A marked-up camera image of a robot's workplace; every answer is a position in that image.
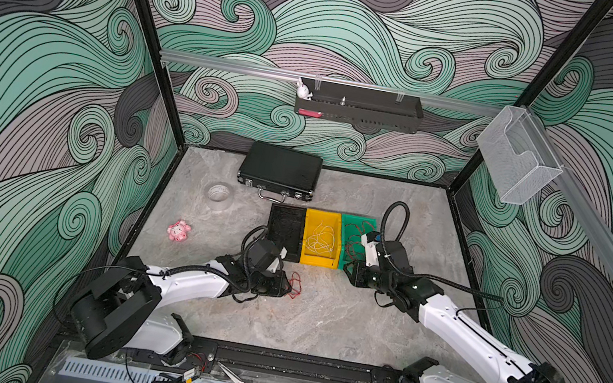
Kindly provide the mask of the clear acrylic wall holder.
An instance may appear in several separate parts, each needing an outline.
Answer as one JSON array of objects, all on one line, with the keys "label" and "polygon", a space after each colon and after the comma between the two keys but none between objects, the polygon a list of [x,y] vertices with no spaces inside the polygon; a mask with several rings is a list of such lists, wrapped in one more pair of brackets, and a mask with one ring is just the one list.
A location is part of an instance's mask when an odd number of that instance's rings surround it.
[{"label": "clear acrylic wall holder", "polygon": [[524,107],[504,107],[477,143],[504,204],[523,205],[563,171],[541,119]]}]

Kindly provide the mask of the black aluminium carry case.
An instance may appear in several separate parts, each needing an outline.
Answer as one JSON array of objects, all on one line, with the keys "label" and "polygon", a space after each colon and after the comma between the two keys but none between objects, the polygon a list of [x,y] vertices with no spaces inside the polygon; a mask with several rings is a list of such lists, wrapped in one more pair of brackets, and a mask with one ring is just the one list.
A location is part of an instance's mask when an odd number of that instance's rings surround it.
[{"label": "black aluminium carry case", "polygon": [[237,171],[237,181],[259,192],[310,202],[323,160],[314,154],[254,141]]}]

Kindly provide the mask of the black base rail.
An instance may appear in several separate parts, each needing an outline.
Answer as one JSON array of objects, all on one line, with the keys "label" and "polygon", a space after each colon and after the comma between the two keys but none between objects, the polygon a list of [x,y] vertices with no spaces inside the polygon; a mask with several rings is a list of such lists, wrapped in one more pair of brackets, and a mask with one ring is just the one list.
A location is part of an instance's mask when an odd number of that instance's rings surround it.
[{"label": "black base rail", "polygon": [[101,359],[115,352],[135,353],[140,363],[152,364],[168,371],[199,368],[206,373],[217,363],[232,369],[307,383],[472,383],[459,376],[440,373],[441,366],[429,366],[419,380],[413,369],[402,371],[358,362],[315,357],[227,340],[186,335],[174,343],[172,337],[155,335],[146,325],[139,333],[126,329],[93,336],[83,333],[89,358]]}]

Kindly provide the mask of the black wall shelf tray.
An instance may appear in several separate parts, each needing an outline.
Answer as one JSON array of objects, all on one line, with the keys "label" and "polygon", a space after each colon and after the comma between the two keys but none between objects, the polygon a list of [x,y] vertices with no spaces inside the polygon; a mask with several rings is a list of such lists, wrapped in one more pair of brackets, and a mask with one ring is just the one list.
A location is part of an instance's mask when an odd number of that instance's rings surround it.
[{"label": "black wall shelf tray", "polygon": [[313,93],[311,100],[295,100],[294,110],[318,111],[320,119],[343,122],[367,129],[384,129],[415,133],[424,121],[421,100],[363,88],[324,83],[315,87],[314,81],[303,79]]}]

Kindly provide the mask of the black plastic bin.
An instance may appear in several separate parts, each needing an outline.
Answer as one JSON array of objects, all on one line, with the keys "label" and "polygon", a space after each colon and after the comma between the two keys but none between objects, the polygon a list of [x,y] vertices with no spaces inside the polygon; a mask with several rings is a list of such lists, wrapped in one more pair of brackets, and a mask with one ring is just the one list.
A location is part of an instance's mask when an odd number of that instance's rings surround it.
[{"label": "black plastic bin", "polygon": [[285,261],[299,263],[306,222],[305,207],[273,204],[270,209],[267,238],[286,250]]}]

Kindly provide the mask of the pink marker in tray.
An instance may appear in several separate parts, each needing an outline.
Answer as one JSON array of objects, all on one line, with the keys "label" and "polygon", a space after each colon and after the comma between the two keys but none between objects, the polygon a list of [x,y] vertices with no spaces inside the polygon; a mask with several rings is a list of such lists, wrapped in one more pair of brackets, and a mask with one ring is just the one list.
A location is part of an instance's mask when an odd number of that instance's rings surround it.
[{"label": "pink marker in tray", "polygon": [[301,109],[301,108],[298,110],[298,114],[300,114],[301,116],[307,116],[307,117],[313,117],[313,118],[321,118],[323,115],[318,111],[306,110],[306,109]]}]

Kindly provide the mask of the pink pig toy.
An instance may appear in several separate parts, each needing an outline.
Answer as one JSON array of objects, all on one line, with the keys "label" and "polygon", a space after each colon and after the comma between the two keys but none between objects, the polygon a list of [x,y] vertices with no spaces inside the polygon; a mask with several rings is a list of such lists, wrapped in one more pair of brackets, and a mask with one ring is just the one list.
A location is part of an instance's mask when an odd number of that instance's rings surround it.
[{"label": "pink pig toy", "polygon": [[190,231],[192,231],[192,227],[182,219],[168,226],[167,236],[171,241],[180,243],[187,240]]}]

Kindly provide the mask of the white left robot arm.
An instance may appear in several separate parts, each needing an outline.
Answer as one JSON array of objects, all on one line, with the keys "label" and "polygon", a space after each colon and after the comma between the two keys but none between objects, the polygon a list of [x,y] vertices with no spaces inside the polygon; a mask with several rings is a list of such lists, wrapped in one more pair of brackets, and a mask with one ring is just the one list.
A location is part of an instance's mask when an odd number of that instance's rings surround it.
[{"label": "white left robot arm", "polygon": [[177,365],[188,356],[193,336],[178,314],[159,310],[197,299],[285,297],[292,292],[283,266],[287,255],[283,244],[258,238],[245,242],[239,255],[200,265],[160,268],[128,257],[79,291],[69,313],[90,359],[136,349]]}]

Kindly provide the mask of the aluminium wall rail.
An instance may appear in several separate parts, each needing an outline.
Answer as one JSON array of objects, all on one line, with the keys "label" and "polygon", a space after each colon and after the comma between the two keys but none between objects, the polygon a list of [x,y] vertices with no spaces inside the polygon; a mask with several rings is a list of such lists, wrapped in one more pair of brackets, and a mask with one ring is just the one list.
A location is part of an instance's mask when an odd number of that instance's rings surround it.
[{"label": "aluminium wall rail", "polygon": [[388,88],[383,86],[376,86],[371,84],[364,84],[359,82],[352,82],[347,80],[340,80],[335,78],[328,78],[316,74],[305,74],[304,72],[297,72],[292,70],[280,69],[276,66],[268,67],[252,64],[252,62],[245,61],[233,61],[233,59],[221,58],[216,56],[209,56],[197,53],[184,53],[180,50],[160,50],[160,57],[165,62],[172,62],[177,64],[184,64],[189,66],[195,66],[200,68],[207,68],[212,70],[219,70],[224,72],[231,72],[236,74],[243,74],[248,76],[255,76],[260,78],[267,78],[272,80],[279,80],[284,82],[296,83],[299,79],[309,79],[314,81],[315,87],[319,87],[324,83],[339,84],[349,87],[363,88],[370,91],[388,93],[396,99],[402,99],[405,96],[411,96],[419,98],[423,105],[429,107],[477,114],[482,116],[495,117],[499,112],[503,110],[502,106],[448,98],[443,96],[436,96],[431,94],[424,94],[419,92],[405,92],[400,89]]}]

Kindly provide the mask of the green plastic bin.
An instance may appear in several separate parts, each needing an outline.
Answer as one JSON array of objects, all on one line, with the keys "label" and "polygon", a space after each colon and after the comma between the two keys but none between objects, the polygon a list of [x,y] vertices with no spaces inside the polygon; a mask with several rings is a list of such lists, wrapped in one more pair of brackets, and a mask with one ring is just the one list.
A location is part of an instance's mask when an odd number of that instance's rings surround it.
[{"label": "green plastic bin", "polygon": [[361,245],[361,235],[377,230],[375,219],[353,215],[341,215],[341,255],[338,269],[355,261],[364,262],[365,250]]}]

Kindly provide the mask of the yellow plastic bin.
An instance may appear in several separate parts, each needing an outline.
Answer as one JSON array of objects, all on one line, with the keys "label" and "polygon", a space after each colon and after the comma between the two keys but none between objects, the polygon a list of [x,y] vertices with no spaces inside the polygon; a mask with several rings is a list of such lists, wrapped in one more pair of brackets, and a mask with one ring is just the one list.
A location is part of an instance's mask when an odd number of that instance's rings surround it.
[{"label": "yellow plastic bin", "polygon": [[341,255],[341,214],[317,209],[306,211],[300,263],[336,269]]}]

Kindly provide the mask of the white rabbit figurine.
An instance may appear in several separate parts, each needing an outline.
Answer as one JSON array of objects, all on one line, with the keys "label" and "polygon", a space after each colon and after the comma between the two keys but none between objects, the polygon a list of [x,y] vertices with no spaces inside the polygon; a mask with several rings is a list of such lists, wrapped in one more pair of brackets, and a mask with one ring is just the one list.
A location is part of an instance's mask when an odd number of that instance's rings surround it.
[{"label": "white rabbit figurine", "polygon": [[308,86],[304,83],[302,78],[297,78],[296,82],[296,96],[302,100],[311,100],[313,93],[310,91]]}]

